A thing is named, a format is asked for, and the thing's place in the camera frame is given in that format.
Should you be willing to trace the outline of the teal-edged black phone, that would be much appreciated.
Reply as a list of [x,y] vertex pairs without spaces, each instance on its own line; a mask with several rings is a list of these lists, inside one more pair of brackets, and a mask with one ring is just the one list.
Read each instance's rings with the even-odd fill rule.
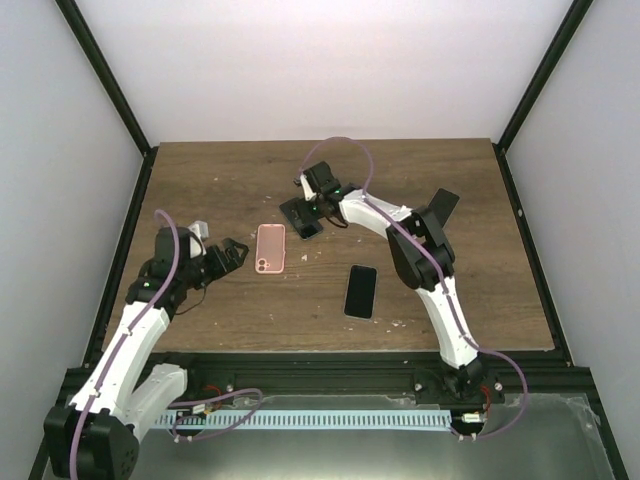
[[323,232],[313,205],[304,198],[287,200],[279,205],[279,210],[302,240],[309,240]]

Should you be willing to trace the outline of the pink phone case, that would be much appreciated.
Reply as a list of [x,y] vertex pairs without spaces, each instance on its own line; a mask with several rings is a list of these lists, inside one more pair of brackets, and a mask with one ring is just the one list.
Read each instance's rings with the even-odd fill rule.
[[285,268],[286,228],[283,224],[261,224],[256,234],[255,271],[281,274]]

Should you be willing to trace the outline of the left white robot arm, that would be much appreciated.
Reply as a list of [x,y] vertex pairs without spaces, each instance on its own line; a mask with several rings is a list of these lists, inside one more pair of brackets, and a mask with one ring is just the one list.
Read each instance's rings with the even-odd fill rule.
[[169,404],[196,402],[203,377],[173,364],[142,371],[191,290],[244,265],[247,245],[231,238],[205,245],[206,223],[163,227],[154,254],[129,286],[120,323],[93,372],[64,406],[54,406],[44,421],[44,439],[56,477],[128,479],[140,445]]

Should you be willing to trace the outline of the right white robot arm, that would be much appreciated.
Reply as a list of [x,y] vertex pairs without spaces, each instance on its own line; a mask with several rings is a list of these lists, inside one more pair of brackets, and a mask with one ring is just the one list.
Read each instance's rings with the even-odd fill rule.
[[322,161],[300,171],[294,184],[302,195],[280,205],[302,238],[320,231],[326,219],[340,228],[359,225],[387,240],[397,276],[416,292],[436,333],[443,388],[458,403],[472,399],[485,369],[457,298],[454,250],[444,233],[459,196],[436,191],[426,206],[397,206],[354,184],[342,185]]

